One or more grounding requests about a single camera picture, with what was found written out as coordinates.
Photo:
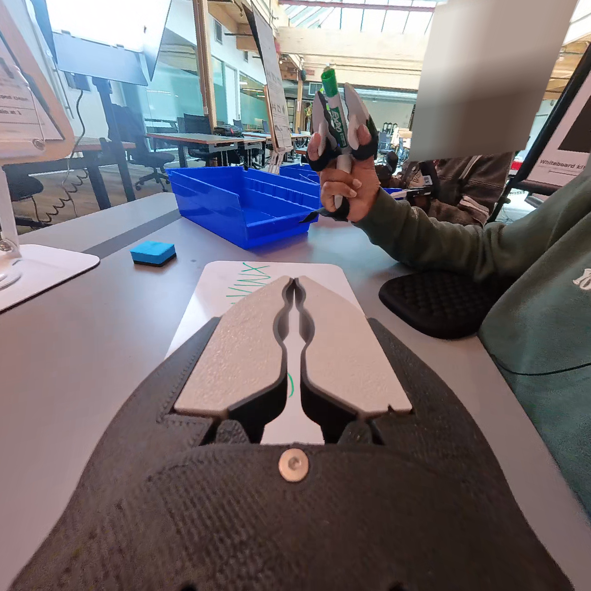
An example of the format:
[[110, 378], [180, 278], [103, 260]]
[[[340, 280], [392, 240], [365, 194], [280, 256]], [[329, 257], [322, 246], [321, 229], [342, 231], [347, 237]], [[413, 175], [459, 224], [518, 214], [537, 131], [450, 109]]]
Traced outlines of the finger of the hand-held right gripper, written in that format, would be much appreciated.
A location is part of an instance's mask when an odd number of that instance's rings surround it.
[[332, 126], [327, 110], [326, 95], [323, 91], [316, 92], [312, 105], [313, 135], [309, 144], [310, 157], [340, 157], [344, 153], [332, 135]]
[[357, 91], [348, 83], [344, 84], [344, 99], [348, 121], [347, 141], [351, 150], [357, 150], [360, 146], [357, 136], [358, 128], [361, 125], [367, 125], [370, 114]]

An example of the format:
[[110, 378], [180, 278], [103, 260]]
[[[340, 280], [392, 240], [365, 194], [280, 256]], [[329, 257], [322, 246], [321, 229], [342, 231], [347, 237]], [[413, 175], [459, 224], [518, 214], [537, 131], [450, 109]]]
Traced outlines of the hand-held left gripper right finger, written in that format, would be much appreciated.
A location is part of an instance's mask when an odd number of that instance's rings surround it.
[[310, 277], [294, 281], [300, 313], [300, 391], [312, 420], [367, 420], [412, 404], [365, 314]]

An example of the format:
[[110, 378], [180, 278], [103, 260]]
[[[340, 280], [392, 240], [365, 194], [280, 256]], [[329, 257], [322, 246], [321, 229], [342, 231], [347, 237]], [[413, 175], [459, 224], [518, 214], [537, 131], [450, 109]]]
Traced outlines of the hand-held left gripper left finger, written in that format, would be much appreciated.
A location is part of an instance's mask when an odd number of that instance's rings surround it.
[[175, 402], [177, 413], [277, 418], [283, 412], [292, 284], [281, 276], [221, 317]]

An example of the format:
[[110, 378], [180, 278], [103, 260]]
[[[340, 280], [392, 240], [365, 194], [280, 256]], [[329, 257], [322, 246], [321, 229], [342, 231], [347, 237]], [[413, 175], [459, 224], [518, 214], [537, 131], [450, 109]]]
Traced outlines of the green dry erase marker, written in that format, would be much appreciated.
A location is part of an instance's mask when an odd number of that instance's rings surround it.
[[331, 96], [326, 96], [327, 110], [332, 126], [332, 135], [336, 143], [344, 154], [351, 154], [351, 147], [348, 140], [348, 119], [344, 112], [344, 99], [337, 88], [337, 92]]

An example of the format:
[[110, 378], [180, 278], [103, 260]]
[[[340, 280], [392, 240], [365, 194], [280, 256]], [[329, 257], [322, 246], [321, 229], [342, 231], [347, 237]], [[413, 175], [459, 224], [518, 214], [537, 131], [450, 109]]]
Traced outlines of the small white whiteboard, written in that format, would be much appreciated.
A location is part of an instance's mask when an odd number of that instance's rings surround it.
[[[290, 263], [263, 261], [214, 261], [208, 263], [168, 348], [170, 356], [212, 317], [220, 317], [232, 305], [251, 292], [257, 291], [280, 276], [306, 276], [342, 296], [359, 311], [356, 299], [344, 271], [326, 263]], [[309, 419], [301, 406], [300, 362], [304, 340], [299, 332], [299, 312], [289, 312], [289, 324], [284, 344], [287, 349], [288, 391], [282, 413], [265, 426], [262, 444], [324, 444], [321, 427]]]

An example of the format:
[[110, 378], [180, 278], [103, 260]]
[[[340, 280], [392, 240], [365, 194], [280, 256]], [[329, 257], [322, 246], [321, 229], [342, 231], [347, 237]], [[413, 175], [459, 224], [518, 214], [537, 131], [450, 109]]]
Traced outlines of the person's right forearm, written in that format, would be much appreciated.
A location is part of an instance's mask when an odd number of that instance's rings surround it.
[[484, 227], [440, 222], [416, 206], [397, 202], [383, 190], [354, 226], [391, 258], [415, 270], [443, 270], [483, 283], [517, 278], [537, 255], [517, 224]]

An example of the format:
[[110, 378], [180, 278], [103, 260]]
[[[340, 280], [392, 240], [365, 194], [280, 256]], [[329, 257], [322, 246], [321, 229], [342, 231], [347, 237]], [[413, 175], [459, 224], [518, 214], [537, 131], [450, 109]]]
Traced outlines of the blue whiteboard eraser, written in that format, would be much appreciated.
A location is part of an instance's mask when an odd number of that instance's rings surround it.
[[163, 267], [177, 256], [172, 243], [146, 240], [130, 249], [131, 258], [136, 265]]

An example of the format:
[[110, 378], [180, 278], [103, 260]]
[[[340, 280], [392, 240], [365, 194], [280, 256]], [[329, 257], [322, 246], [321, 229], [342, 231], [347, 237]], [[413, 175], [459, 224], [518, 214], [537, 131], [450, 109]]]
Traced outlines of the white poster on easel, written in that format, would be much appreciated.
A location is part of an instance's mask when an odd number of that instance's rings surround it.
[[288, 118], [287, 101], [285, 99], [283, 79], [278, 63], [277, 48], [272, 28], [252, 2], [256, 39], [260, 48], [265, 77], [267, 79], [267, 96], [270, 107], [270, 130], [273, 152], [270, 157], [269, 172], [279, 174], [284, 156], [292, 151], [292, 137]]

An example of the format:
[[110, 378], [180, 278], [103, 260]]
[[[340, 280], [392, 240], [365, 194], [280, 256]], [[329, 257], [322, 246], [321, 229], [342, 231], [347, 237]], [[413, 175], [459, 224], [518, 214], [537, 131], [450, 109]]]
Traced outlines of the long grey desk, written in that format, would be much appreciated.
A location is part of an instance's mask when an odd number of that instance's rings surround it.
[[218, 158], [221, 166], [230, 166], [227, 153], [238, 152], [240, 147], [243, 148], [247, 157], [244, 166], [250, 168], [253, 163], [253, 150], [260, 151], [259, 155], [264, 162], [265, 144], [267, 143], [265, 137], [227, 137], [212, 134], [146, 133], [145, 137], [174, 144], [179, 155], [179, 168], [187, 168], [187, 153], [190, 150], [202, 152], [210, 159]]

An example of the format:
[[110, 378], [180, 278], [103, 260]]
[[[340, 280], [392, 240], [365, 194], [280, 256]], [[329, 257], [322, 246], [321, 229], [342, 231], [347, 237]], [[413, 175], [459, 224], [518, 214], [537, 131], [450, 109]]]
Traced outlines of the dark jacket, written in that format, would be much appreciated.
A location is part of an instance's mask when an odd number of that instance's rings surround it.
[[440, 222], [483, 227], [505, 187], [516, 152], [440, 159], [439, 191], [415, 198], [418, 208]]

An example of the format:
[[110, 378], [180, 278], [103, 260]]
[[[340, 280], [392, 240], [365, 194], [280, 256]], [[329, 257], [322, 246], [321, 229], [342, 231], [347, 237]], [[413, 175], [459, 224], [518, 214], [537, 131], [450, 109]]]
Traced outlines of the black office chair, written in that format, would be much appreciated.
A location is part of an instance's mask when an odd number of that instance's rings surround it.
[[151, 174], [139, 178], [135, 183], [135, 189], [140, 190], [146, 181], [154, 180], [166, 192], [167, 189], [163, 181], [167, 184], [170, 181], [164, 165], [172, 163], [174, 156], [169, 153], [150, 151], [145, 137], [144, 120], [140, 114], [135, 113], [130, 107], [112, 104], [112, 108], [121, 141], [123, 143], [134, 143], [135, 145], [135, 148], [129, 152], [131, 163], [152, 169]]

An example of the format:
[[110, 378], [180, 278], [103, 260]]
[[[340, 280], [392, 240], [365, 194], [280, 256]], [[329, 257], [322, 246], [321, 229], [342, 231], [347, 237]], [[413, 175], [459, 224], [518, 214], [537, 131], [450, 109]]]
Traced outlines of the black poster stand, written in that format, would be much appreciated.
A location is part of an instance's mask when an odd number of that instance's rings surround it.
[[511, 190], [538, 195], [538, 206], [581, 173], [590, 174], [590, 46], [488, 222], [496, 220]]

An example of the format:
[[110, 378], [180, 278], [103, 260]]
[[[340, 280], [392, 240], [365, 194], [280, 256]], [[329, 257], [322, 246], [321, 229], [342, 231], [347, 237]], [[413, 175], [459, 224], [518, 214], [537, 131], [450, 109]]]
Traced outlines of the wooden desk black legs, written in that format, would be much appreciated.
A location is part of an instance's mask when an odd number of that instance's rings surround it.
[[68, 171], [85, 171], [99, 206], [105, 210], [112, 207], [100, 167], [118, 167], [121, 180], [127, 175], [130, 189], [125, 189], [128, 202], [135, 200], [135, 190], [128, 169], [127, 152], [135, 148], [134, 143], [122, 143], [122, 152], [116, 152], [114, 143], [106, 138], [82, 138], [73, 155], [54, 161], [26, 163], [22, 165], [27, 174], [48, 174]]

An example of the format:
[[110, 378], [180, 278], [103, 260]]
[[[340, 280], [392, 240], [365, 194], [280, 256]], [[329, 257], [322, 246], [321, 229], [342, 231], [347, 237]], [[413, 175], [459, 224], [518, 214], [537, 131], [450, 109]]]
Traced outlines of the display on rolling stand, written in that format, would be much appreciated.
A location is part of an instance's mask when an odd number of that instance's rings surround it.
[[135, 190], [111, 100], [111, 82], [152, 80], [172, 1], [46, 1], [57, 67], [92, 79], [128, 202]]

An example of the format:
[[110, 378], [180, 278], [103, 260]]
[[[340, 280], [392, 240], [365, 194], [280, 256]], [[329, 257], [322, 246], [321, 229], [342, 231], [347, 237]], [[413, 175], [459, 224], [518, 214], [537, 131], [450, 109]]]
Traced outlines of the printed instruction sheet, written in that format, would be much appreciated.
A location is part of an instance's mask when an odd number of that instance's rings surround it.
[[63, 135], [1, 39], [1, 141], [33, 143], [62, 139]]

